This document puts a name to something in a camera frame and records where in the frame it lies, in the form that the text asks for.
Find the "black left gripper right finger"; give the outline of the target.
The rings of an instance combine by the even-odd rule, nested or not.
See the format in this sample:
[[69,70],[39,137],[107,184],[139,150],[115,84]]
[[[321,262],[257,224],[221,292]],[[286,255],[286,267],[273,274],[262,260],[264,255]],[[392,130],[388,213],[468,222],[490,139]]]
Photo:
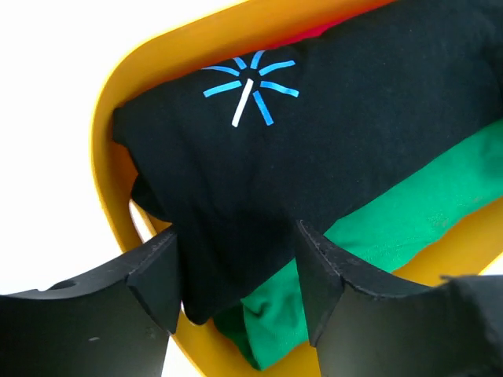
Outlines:
[[502,278],[437,287],[386,273],[303,221],[296,262],[310,344],[324,376],[499,376]]

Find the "black t-shirt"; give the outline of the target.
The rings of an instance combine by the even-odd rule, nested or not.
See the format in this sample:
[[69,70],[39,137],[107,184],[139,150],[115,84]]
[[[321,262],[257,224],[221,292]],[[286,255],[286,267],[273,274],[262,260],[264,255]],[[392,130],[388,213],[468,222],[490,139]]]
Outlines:
[[154,87],[112,137],[203,324],[292,260],[296,221],[329,229],[501,116],[501,2],[396,1]]

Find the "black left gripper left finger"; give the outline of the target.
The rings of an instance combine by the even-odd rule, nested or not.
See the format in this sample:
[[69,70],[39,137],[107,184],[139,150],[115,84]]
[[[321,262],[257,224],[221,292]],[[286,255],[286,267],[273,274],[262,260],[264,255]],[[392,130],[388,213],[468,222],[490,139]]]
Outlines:
[[177,235],[1,297],[3,376],[160,376],[181,309]]

